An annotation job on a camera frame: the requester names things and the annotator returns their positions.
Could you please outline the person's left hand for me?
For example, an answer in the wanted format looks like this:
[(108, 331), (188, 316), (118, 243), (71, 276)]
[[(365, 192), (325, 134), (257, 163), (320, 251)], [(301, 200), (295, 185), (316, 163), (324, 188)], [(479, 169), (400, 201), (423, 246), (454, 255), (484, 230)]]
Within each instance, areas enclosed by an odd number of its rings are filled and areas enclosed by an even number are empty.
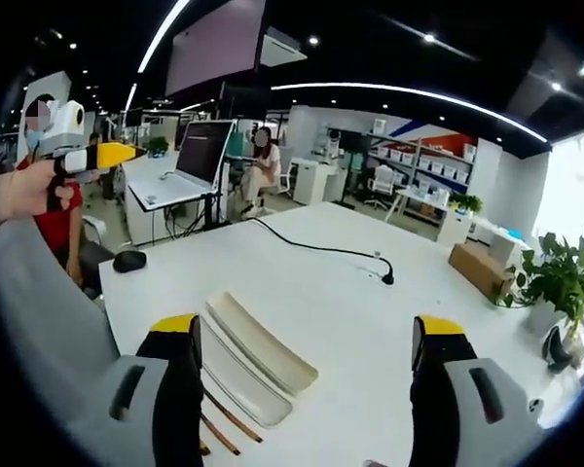
[(35, 162), (23, 170), (0, 174), (0, 224), (16, 218), (37, 216), (49, 210), (49, 200), (66, 210), (74, 197), (70, 186), (54, 188), (55, 163)]

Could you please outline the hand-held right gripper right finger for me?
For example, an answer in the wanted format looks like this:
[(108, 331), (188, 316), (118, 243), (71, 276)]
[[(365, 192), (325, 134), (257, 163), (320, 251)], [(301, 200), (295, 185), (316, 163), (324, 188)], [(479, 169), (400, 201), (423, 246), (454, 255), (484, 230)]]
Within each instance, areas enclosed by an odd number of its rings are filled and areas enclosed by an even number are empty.
[(513, 466), (545, 435), (540, 399), (480, 358), (455, 322), (414, 318), (411, 466)]

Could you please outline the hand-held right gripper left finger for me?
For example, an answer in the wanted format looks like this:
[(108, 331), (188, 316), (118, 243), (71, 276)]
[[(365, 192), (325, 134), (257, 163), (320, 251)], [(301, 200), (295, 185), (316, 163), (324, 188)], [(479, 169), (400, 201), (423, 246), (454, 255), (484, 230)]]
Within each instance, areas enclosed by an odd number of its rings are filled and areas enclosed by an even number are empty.
[(201, 321), (156, 323), (96, 382), (69, 432), (97, 466), (201, 466)]

